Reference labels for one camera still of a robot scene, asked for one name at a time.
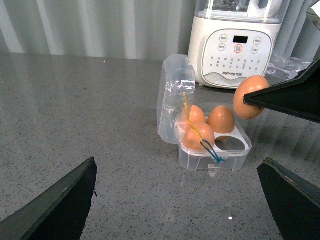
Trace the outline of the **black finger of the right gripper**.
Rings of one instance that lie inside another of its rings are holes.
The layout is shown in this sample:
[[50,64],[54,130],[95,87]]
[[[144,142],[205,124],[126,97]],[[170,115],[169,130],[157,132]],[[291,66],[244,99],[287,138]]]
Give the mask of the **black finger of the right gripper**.
[[320,59],[292,80],[244,95],[243,103],[320,122]]

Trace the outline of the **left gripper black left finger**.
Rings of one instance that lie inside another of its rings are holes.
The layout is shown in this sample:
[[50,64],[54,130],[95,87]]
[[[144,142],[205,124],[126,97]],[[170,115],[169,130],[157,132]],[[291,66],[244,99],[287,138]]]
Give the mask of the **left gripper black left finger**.
[[97,179],[93,157],[0,223],[2,240],[79,240]]

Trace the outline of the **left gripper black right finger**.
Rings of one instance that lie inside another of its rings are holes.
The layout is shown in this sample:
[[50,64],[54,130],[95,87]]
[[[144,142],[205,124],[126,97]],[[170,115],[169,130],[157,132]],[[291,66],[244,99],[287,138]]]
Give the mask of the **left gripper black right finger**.
[[318,240],[320,189],[271,158],[266,158],[257,172],[283,239]]

